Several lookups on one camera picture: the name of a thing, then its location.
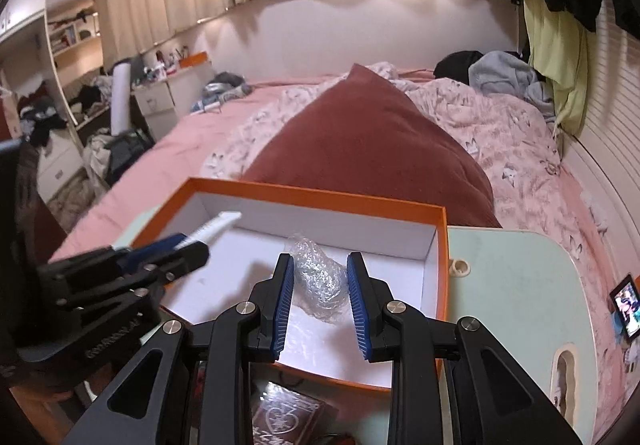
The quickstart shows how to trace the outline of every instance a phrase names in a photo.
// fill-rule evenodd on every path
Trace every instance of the maroon cushion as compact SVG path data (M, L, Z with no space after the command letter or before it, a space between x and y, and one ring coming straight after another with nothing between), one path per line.
M441 205L449 225L500 227L476 161L409 97L357 64L292 118L242 179Z

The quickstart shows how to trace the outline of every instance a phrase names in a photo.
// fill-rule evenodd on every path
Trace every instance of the yellow garment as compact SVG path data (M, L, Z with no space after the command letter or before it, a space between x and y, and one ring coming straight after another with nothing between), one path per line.
M550 12L545 0L524 0L529 64L554 89L556 126L578 135L587 111L587 30L569 12Z

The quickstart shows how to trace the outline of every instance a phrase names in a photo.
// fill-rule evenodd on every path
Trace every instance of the smartphone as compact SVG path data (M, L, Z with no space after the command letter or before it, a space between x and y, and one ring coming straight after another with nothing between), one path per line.
M615 287L609 294L622 322L627 342L640 335L640 297L631 275Z

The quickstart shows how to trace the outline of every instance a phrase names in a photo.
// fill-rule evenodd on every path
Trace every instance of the metal bolt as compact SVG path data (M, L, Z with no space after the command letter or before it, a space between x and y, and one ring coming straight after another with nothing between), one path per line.
M474 317L462 317L460 326L466 331L477 331L480 328L480 321Z
M182 329L182 324L179 320L169 320L162 324L162 331L168 335L173 335Z
M406 304L401 300L393 300L386 304L386 309L391 313L404 313L406 310Z
M236 311L241 315L247 315L255 311L255 304L250 300L243 300L236 305Z

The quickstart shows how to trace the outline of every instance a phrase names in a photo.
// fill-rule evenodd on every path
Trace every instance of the plastic bag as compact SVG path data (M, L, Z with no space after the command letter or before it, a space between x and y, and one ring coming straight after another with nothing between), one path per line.
M295 263L293 304L321 321L338 322L349 298L344 266L301 235L289 238L286 251Z

